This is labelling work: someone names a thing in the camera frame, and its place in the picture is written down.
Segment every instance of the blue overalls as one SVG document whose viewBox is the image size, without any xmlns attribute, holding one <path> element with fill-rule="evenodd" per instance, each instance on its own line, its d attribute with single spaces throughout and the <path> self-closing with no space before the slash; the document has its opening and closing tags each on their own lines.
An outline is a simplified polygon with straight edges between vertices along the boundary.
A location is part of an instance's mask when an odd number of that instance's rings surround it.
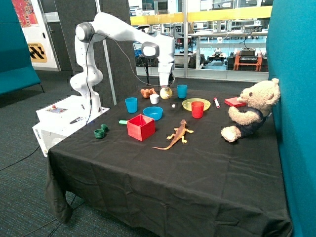
<svg viewBox="0 0 316 237">
<path fill-rule="evenodd" d="M 260 117 L 260 122 L 253 122 L 248 125 L 240 125 L 239 123 L 236 123 L 235 126 L 241 131 L 241 138 L 253 134 L 264 124 L 267 119 L 267 117 L 264 117 L 262 112 L 258 109 L 255 109 L 253 107 L 246 107 L 242 112 L 246 113 L 247 111 L 252 111 L 256 113 Z"/>
</svg>

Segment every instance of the robot control box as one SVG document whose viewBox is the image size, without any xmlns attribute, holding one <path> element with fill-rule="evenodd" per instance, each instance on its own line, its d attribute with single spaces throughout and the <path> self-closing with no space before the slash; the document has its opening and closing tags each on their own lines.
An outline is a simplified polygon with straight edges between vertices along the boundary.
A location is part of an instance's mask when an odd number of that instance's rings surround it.
<svg viewBox="0 0 316 237">
<path fill-rule="evenodd" d="M 39 123 L 33 126 L 33 132 L 45 157 L 50 148 L 86 125 L 88 115 L 82 106 L 82 99 L 82 96 L 72 95 L 36 111 Z M 107 110 L 102 108 L 99 113 L 92 113 L 88 122 Z"/>
</svg>

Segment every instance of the poster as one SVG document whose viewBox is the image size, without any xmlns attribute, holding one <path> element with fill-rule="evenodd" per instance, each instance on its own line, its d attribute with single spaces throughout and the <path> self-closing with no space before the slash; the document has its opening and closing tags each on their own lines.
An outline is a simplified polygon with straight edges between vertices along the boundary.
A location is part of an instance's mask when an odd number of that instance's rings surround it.
<svg viewBox="0 0 316 237">
<path fill-rule="evenodd" d="M 12 0 L 22 28 L 39 26 L 31 0 Z"/>
</svg>

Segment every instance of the red box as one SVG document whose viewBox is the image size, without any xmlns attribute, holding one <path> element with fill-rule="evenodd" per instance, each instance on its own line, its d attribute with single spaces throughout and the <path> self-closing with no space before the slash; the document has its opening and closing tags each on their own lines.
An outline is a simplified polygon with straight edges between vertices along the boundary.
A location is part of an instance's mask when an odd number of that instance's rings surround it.
<svg viewBox="0 0 316 237">
<path fill-rule="evenodd" d="M 144 141 L 155 133 L 155 120 L 144 115 L 138 115 L 127 121 L 127 131 L 129 136 Z"/>
<path fill-rule="evenodd" d="M 230 99 L 226 99 L 225 100 L 225 104 L 228 104 L 230 106 L 234 106 L 234 107 L 241 107 L 241 106 L 246 106 L 247 104 L 245 102 L 238 102 L 237 101 L 237 97 L 234 98 L 230 98 Z"/>
</svg>

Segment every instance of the blue cup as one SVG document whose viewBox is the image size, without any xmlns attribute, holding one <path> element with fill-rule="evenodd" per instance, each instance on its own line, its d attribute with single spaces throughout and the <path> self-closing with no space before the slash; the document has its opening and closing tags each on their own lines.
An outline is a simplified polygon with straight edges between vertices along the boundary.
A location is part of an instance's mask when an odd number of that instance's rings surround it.
<svg viewBox="0 0 316 237">
<path fill-rule="evenodd" d="M 137 98 L 136 97 L 129 97 L 125 99 L 125 104 L 126 104 L 127 111 L 130 114 L 137 112 Z"/>
<path fill-rule="evenodd" d="M 187 90 L 188 90 L 187 85 L 177 85 L 178 97 L 180 99 L 186 98 L 187 97 Z"/>
</svg>

